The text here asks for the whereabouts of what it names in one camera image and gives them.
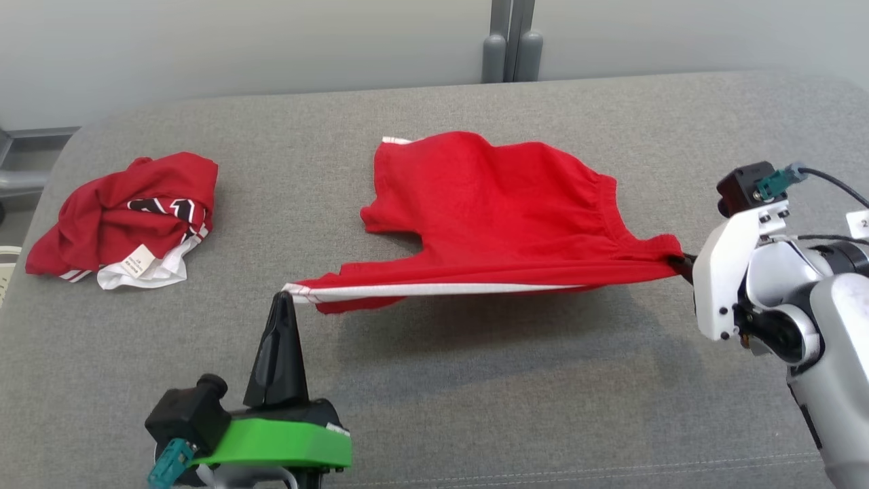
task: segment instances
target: white panel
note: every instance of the white panel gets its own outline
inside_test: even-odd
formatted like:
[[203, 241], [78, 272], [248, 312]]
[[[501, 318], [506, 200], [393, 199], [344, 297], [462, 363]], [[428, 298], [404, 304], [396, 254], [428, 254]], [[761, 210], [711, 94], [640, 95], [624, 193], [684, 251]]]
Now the white panel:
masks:
[[540, 80], [788, 67], [869, 87], [865, 0], [539, 0]]
[[479, 83], [489, 0], [4, 0], [0, 127], [150, 102]]

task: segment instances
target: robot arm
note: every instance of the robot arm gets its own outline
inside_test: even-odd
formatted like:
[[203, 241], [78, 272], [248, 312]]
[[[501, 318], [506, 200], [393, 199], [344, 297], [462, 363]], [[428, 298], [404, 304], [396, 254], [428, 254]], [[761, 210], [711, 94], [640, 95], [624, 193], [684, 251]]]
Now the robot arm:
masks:
[[719, 183], [729, 219], [690, 271], [698, 327], [712, 340], [738, 335], [755, 354], [781, 358], [828, 477], [840, 489], [866, 489], [869, 258], [853, 242], [803, 249], [774, 236], [789, 215], [786, 194], [763, 184], [778, 173], [764, 162]]

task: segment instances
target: gray table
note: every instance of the gray table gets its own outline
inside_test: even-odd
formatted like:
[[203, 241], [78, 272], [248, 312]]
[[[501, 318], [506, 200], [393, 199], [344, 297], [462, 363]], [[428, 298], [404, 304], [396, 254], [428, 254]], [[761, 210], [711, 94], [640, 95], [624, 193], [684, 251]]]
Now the gray table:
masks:
[[[0, 310], [0, 486], [145, 487], [149, 409], [202, 372], [243, 389], [271, 296], [351, 260], [408, 256], [365, 234], [381, 136], [538, 139], [620, 181], [635, 235], [697, 251], [735, 166], [802, 160], [869, 188], [869, 96], [835, 79], [709, 73], [275, 97], [146, 107], [82, 128], [25, 252], [79, 185], [134, 157], [221, 166], [215, 231], [189, 280], [102, 291], [18, 267]], [[792, 192], [794, 231], [846, 232], [847, 196]], [[828, 486], [774, 358], [711, 342], [679, 278], [583, 294], [412, 298], [299, 311], [309, 386], [355, 441], [331, 487]]]

